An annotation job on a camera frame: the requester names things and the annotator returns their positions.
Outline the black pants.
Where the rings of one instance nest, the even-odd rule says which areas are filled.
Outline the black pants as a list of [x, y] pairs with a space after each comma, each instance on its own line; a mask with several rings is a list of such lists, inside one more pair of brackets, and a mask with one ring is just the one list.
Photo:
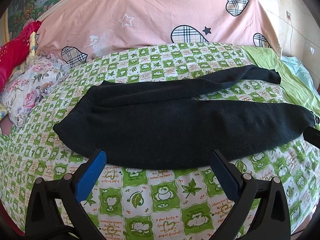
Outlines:
[[274, 70], [254, 65], [195, 79], [111, 83], [91, 87], [53, 127], [72, 151], [107, 163], [148, 170], [209, 164], [213, 150], [232, 161], [290, 142], [319, 123], [310, 110], [290, 103], [199, 100], [240, 80], [279, 84]]

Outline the light green sheet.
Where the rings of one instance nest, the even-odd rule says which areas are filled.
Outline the light green sheet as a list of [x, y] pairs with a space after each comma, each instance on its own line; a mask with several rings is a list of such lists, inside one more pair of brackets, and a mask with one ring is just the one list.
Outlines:
[[313, 111], [319, 116], [319, 97], [305, 85], [298, 77], [292, 74], [287, 65], [271, 48], [241, 46], [247, 58], [256, 66], [274, 69], [281, 77], [281, 89], [285, 100]]

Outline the light blue cloth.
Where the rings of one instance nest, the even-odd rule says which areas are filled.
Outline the light blue cloth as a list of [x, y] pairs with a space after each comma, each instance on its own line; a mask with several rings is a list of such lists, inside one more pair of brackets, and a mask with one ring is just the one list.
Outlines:
[[282, 56], [281, 60], [286, 64], [291, 73], [299, 78], [316, 96], [319, 96], [314, 87], [312, 77], [309, 71], [304, 67], [303, 63], [294, 56]]

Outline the floral pillow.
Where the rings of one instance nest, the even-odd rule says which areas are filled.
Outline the floral pillow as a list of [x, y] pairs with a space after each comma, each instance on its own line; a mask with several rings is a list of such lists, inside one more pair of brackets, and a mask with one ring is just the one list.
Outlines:
[[1, 92], [1, 103], [11, 122], [22, 127], [28, 114], [68, 76], [71, 67], [52, 53], [31, 59], [22, 74], [15, 74]]

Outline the red garment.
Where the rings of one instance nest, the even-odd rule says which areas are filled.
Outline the red garment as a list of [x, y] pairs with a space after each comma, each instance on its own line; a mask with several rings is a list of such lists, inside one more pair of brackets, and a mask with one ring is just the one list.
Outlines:
[[13, 69], [21, 64], [29, 54], [29, 38], [33, 32], [37, 32], [42, 22], [34, 21], [27, 25], [13, 40], [1, 46], [0, 56], [0, 87], [4, 88], [6, 81]]

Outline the pink quilt with plaid hearts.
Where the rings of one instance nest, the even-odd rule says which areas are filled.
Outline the pink quilt with plaid hearts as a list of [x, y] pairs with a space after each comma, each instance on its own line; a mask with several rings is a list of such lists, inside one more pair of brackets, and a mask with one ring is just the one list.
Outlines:
[[72, 66], [169, 43], [221, 42], [282, 53], [258, 0], [65, 0], [37, 35], [39, 51]]

